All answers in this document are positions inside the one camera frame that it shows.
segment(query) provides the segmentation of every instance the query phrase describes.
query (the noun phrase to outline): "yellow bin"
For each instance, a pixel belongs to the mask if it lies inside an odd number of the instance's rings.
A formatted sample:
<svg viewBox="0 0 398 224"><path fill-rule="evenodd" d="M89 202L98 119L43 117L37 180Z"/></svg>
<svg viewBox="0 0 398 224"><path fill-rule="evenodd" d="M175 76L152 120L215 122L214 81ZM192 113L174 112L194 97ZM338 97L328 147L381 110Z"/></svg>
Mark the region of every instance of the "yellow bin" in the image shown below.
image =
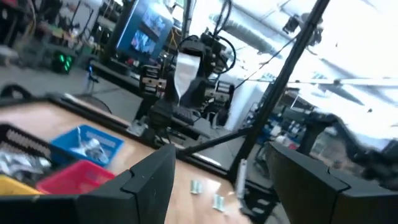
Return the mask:
<svg viewBox="0 0 398 224"><path fill-rule="evenodd" d="M5 175L0 175L0 195L37 195L41 192Z"/></svg>

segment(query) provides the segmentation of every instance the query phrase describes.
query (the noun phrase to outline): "white paper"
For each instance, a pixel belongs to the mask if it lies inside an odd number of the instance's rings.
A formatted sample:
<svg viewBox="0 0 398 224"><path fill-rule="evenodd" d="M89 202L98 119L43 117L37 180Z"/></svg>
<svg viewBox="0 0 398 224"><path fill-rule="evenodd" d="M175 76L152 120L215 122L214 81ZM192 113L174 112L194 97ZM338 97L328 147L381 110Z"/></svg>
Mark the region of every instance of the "white paper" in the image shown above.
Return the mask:
<svg viewBox="0 0 398 224"><path fill-rule="evenodd" d="M197 76L200 57L179 53L174 73L174 86L178 101L187 92L191 82Z"/></svg>

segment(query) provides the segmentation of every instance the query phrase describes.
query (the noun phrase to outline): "wooden table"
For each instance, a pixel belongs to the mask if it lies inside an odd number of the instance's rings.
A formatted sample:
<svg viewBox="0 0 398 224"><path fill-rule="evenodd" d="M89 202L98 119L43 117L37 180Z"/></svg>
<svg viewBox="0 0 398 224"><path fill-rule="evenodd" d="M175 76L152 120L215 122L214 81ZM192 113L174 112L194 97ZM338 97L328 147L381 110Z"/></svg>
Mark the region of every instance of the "wooden table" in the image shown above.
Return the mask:
<svg viewBox="0 0 398 224"><path fill-rule="evenodd" d="M78 101L80 104L90 107L100 113L106 112L93 108L92 106ZM110 119L116 119L128 124L113 115ZM124 140L123 148L115 156L112 163L107 167L111 172L119 174L133 166L154 150L142 145L132 139L106 129L94 122L88 121L76 114L66 111L50 103L35 103L29 105L11 106L0 110L0 122L11 123L18 128L32 133L46 141L57 137L59 134L81 125L88 124L92 127L105 131L113 136ZM192 179L201 181L203 193L192 195L190 193L190 182ZM224 213L212 208L213 196L219 194L225 197ZM239 212L239 202L228 181L203 170L197 169L182 161L175 165L175 179L170 198L169 209L165 223L189 224L189 223L250 223L248 218Z"/></svg>

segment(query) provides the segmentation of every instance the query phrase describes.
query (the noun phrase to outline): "computer screen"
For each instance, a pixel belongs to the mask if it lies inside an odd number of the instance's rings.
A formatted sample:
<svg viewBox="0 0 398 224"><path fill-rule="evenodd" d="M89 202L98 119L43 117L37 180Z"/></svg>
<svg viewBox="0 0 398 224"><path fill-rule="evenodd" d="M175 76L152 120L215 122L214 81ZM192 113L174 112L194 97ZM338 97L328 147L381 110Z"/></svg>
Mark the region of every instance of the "computer screen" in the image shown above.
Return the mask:
<svg viewBox="0 0 398 224"><path fill-rule="evenodd" d="M152 7L149 7L142 17L142 22L153 32L156 36L160 36L162 30L166 26L161 15L156 13Z"/></svg>
<svg viewBox="0 0 398 224"><path fill-rule="evenodd" d="M131 41L133 49L142 54L152 54L155 49L155 45L156 43L141 30L137 30Z"/></svg>
<svg viewBox="0 0 398 224"><path fill-rule="evenodd" d="M156 60L173 26L169 10L155 0L135 0L123 7L101 61L113 55L147 63Z"/></svg>

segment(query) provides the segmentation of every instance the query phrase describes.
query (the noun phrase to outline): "wall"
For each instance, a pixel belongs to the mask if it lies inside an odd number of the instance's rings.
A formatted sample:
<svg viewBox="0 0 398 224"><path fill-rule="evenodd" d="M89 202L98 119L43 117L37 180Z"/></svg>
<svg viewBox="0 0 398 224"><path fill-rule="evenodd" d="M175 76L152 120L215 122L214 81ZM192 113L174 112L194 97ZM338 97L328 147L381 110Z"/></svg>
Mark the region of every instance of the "wall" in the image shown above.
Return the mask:
<svg viewBox="0 0 398 224"><path fill-rule="evenodd" d="M235 91L229 111L229 118L224 128L229 131L239 129L250 107L253 103L260 101L263 93L263 88L260 88L256 82L245 82L241 85Z"/></svg>

